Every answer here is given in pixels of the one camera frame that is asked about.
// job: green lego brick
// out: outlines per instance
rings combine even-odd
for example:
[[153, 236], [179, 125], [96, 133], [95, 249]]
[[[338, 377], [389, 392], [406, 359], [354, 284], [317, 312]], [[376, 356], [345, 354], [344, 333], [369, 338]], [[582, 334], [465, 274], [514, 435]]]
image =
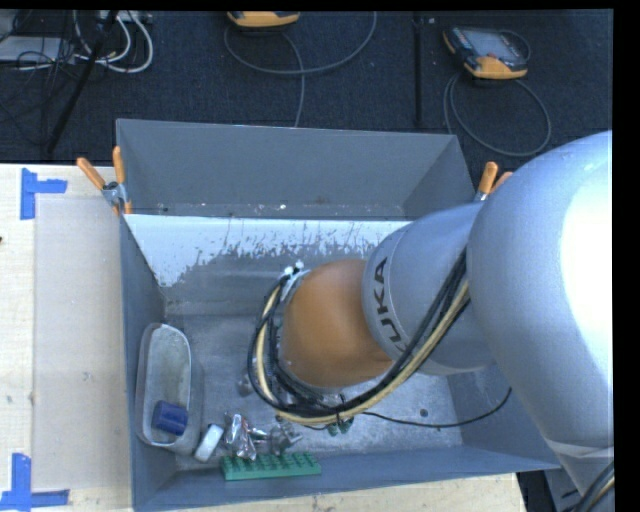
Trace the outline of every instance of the green lego brick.
[[225, 456], [220, 459], [225, 480], [251, 480], [319, 475], [320, 464], [309, 452], [282, 455], [258, 454], [256, 460]]

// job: black carpet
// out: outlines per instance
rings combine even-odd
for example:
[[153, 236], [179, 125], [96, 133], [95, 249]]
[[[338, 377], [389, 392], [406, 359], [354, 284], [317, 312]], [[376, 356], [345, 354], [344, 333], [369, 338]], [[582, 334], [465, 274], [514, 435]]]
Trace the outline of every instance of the black carpet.
[[[70, 164], [86, 156], [109, 165], [118, 118], [446, 133], [445, 90], [456, 74], [453, 106], [472, 135], [451, 110], [450, 128], [460, 139], [474, 183], [488, 160], [503, 171], [516, 170], [540, 153], [612, 128], [612, 9], [403, 11], [375, 17], [365, 11], [303, 12], [283, 34], [251, 37], [229, 30], [229, 47], [254, 66], [297, 70], [297, 51], [310, 70], [347, 57], [373, 27], [355, 58], [305, 75], [299, 119], [301, 77], [257, 71], [234, 58], [225, 46], [230, 22], [224, 12], [151, 14], [146, 25], [153, 40], [151, 66], [135, 74], [96, 66], [58, 133], [85, 61], [37, 71], [4, 63], [0, 161]], [[99, 34], [94, 15], [78, 15], [89, 43]], [[515, 32], [531, 51], [527, 75], [519, 83], [480, 86], [461, 73], [443, 42], [442, 30], [451, 25]], [[139, 64], [148, 49], [135, 25], [128, 27]], [[35, 10], [20, 30], [73, 33], [69, 12], [52, 10]], [[117, 49], [121, 44], [115, 26], [106, 45]]]

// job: blue tape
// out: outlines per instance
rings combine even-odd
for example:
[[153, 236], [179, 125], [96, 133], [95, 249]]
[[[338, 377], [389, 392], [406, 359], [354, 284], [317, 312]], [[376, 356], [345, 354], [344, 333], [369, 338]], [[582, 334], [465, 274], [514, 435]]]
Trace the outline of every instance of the blue tape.
[[21, 453], [11, 456], [11, 490], [0, 496], [0, 510], [30, 512], [33, 507], [59, 507], [69, 500], [69, 490], [31, 492], [31, 459]]
[[22, 189], [20, 198], [20, 219], [36, 216], [36, 194], [64, 194], [67, 182], [64, 180], [38, 181], [38, 175], [22, 168]]

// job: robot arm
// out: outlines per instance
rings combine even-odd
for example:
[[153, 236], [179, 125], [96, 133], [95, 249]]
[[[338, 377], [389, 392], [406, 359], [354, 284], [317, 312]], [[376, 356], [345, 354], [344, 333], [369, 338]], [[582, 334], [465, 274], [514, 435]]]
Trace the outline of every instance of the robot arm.
[[[313, 269], [291, 295], [279, 366], [293, 385], [322, 394], [394, 369], [495, 363], [581, 494], [611, 467], [611, 132], [534, 159], [484, 201], [406, 225], [367, 261]], [[392, 381], [343, 411], [389, 395]], [[334, 417], [310, 416], [289, 419]]]

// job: gray bin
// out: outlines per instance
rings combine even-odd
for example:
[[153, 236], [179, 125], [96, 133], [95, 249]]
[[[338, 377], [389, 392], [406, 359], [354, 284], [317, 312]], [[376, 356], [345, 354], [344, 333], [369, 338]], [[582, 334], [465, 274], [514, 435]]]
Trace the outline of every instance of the gray bin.
[[[283, 269], [366, 258], [388, 232], [472, 200], [455, 136], [120, 119], [116, 140], [133, 215], [121, 216], [121, 260], [136, 510], [203, 507], [559, 464], [516, 396], [496, 414], [450, 429], [359, 416], [344, 435], [300, 427], [292, 451], [322, 474], [225, 481], [136, 436], [138, 357], [148, 325], [185, 333], [204, 370], [202, 429], [240, 412], [257, 427], [273, 411], [236, 383], [264, 295]], [[415, 375], [379, 404], [393, 417], [455, 422], [491, 409], [508, 388], [495, 365]], [[419, 411], [428, 411], [421, 417]]]

